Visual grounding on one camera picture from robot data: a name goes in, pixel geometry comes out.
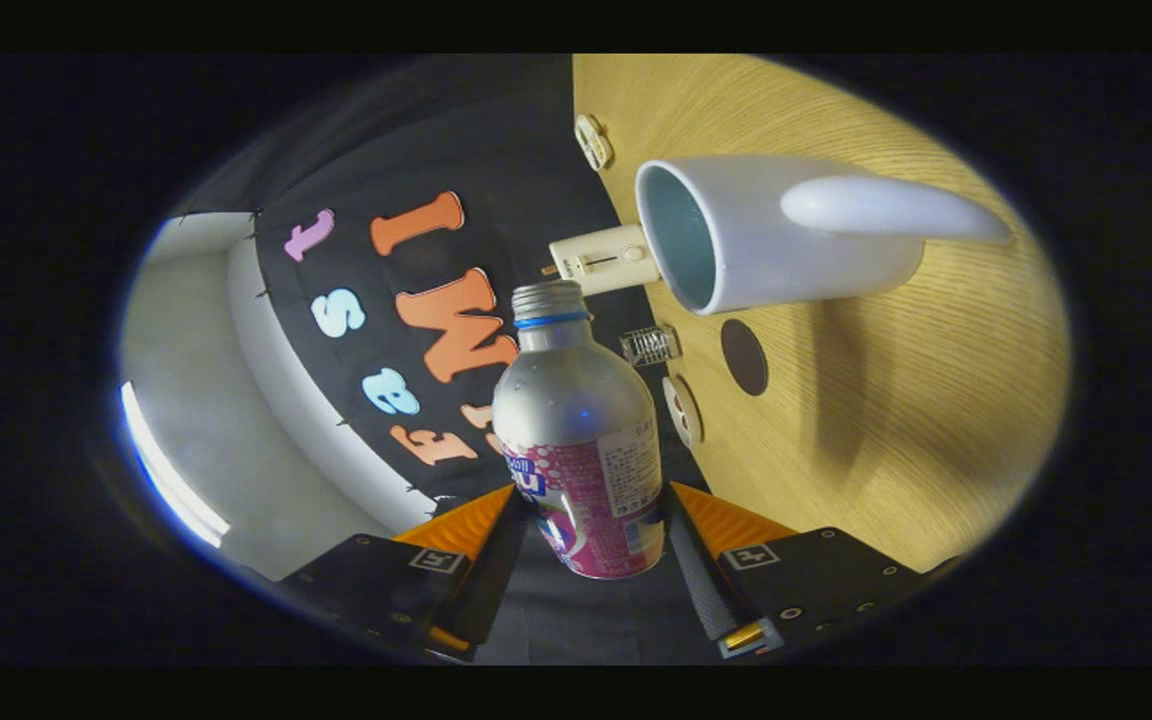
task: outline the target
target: pink label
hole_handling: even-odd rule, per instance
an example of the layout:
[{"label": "pink label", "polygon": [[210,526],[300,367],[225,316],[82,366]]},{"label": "pink label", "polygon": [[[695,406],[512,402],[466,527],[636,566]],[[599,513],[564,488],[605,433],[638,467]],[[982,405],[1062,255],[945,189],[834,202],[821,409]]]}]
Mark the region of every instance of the pink label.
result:
[{"label": "pink label", "polygon": [[654,430],[649,423],[654,419],[582,445],[503,442],[515,484],[568,569],[589,578],[624,578],[660,559],[660,452],[655,433],[645,432]]}]

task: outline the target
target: white mug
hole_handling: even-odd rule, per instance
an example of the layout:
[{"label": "white mug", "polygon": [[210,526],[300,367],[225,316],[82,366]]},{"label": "white mug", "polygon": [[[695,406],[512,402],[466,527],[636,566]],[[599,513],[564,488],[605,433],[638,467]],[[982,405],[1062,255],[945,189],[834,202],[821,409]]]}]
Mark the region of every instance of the white mug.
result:
[{"label": "white mug", "polygon": [[[941,188],[799,156],[647,160],[635,195],[641,229],[553,243],[559,272],[574,247],[601,247],[593,255],[617,259],[563,276],[591,295],[653,281],[658,270],[695,314],[888,291],[914,276],[925,238],[1010,237],[991,211]],[[620,247],[639,233],[650,252],[627,263]]]}]

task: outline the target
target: pink letter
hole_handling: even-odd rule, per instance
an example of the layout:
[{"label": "pink letter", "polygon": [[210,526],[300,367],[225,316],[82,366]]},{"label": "pink letter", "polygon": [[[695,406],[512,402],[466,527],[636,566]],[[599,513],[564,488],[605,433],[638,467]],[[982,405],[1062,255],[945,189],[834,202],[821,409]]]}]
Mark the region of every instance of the pink letter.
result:
[{"label": "pink letter", "polygon": [[283,244],[283,250],[297,263],[305,260],[305,251],[324,242],[334,227],[335,214],[332,210],[319,210],[319,219],[310,225],[310,229],[301,229],[301,225],[291,228],[291,240]]}]

